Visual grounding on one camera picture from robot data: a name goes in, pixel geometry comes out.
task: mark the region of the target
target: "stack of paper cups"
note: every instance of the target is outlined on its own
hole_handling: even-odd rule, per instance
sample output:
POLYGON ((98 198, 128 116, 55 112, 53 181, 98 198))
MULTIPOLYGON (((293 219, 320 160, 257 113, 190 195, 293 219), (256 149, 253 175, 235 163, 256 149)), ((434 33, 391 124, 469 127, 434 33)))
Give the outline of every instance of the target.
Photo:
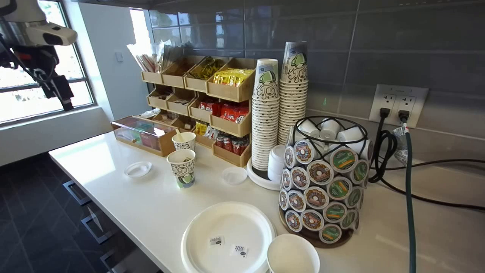
POLYGON ((268 169, 270 151, 278 140, 278 60, 258 60, 251 112, 251 164, 265 171, 268 169))
POLYGON ((285 144, 290 127, 305 116, 308 93, 307 43, 286 42, 280 78, 278 144, 285 144))

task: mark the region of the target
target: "stack of paper plates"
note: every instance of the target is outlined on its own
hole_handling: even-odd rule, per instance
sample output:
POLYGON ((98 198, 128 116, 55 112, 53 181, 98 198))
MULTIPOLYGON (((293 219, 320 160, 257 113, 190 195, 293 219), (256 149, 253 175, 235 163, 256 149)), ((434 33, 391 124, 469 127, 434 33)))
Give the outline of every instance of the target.
POLYGON ((182 262, 188 272, 265 273, 275 229, 255 206, 224 202, 197 215, 182 237, 182 262))

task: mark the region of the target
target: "wall plate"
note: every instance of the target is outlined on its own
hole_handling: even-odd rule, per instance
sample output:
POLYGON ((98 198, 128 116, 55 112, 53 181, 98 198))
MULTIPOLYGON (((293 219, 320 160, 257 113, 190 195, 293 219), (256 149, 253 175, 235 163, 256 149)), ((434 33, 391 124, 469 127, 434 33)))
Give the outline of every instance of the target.
POLYGON ((381 107, 391 109, 390 115, 384 121, 385 124, 401 125, 398 117, 399 110, 410 111, 407 126, 415 128, 420 118, 429 88, 400 86, 400 85, 377 85, 374 102, 372 103, 369 120, 379 122, 381 107))

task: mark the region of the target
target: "window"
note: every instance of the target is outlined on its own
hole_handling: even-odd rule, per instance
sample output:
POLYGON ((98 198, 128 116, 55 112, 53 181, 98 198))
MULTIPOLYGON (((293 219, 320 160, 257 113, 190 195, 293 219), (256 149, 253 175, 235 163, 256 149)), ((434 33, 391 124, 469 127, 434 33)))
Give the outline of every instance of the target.
MULTIPOLYGON (((56 1, 40 0, 47 21, 67 26, 62 5, 56 1)), ((55 46, 59 56, 56 72, 69 81, 74 107, 93 104, 93 97, 74 45, 55 46)), ((37 83, 21 68, 0 67, 0 126, 26 118, 63 112, 57 98, 47 99, 37 83)))

